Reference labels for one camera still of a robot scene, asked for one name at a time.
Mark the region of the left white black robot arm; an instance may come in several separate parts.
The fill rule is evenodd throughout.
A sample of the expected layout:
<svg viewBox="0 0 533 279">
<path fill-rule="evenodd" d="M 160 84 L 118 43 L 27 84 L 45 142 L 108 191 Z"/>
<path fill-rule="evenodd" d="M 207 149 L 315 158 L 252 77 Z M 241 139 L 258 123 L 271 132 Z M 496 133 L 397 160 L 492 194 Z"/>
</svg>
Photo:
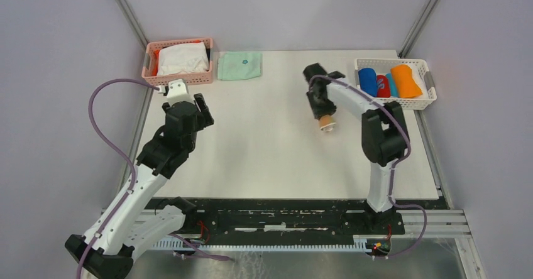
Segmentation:
<svg viewBox="0 0 533 279">
<path fill-rule="evenodd" d="M 186 200 L 165 207 L 138 227 L 133 224 L 154 194 L 195 149 L 197 133 L 214 120 L 201 93 L 164 103 L 165 124 L 137 157 L 130 185 L 123 187 L 97 222 L 82 235 L 71 235 L 67 251 L 96 278 L 126 278 L 134 262 L 165 236 L 190 233 L 198 223 Z"/>
</svg>

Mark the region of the patterned peach towel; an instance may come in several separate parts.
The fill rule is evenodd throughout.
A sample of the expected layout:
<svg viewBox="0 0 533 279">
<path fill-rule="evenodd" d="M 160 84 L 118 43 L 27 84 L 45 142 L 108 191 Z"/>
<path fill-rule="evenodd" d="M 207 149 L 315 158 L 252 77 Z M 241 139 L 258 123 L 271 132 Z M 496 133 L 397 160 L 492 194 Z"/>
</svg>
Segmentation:
<svg viewBox="0 0 533 279">
<path fill-rule="evenodd" d="M 325 133 L 330 133 L 331 131 L 333 131 L 333 129 L 336 126 L 335 119 L 329 114 L 321 116 L 318 119 L 318 123 L 319 123 L 319 129 Z"/>
</svg>

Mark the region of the blue microfiber towel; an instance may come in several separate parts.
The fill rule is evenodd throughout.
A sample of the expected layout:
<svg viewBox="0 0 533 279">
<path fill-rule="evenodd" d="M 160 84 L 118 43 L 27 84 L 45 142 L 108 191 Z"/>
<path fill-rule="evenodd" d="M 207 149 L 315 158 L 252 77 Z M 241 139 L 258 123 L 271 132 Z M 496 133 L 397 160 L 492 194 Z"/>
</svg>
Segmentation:
<svg viewBox="0 0 533 279">
<path fill-rule="evenodd" d="M 358 78 L 361 90 L 376 97 L 378 94 L 377 75 L 372 68 L 361 68 L 358 70 Z"/>
</svg>

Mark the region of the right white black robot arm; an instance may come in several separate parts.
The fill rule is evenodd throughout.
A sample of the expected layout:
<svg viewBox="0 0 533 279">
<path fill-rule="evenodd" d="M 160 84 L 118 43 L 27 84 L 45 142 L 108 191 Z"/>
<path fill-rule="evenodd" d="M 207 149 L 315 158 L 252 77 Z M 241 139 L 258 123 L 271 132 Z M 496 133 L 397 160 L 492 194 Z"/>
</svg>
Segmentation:
<svg viewBox="0 0 533 279">
<path fill-rule="evenodd" d="M 343 107 L 361 123 L 361 147 L 371 163 L 370 189 L 366 203 L 372 210 L 363 216 L 364 228 L 372 234 L 388 226 L 384 213 L 395 205 L 393 181 L 397 165 L 411 152 L 410 138 L 402 106 L 397 101 L 382 102 L 351 85 L 341 72 L 326 72 L 319 64 L 302 72 L 308 85 L 307 99 L 322 131 L 332 131 L 333 115 Z"/>
</svg>

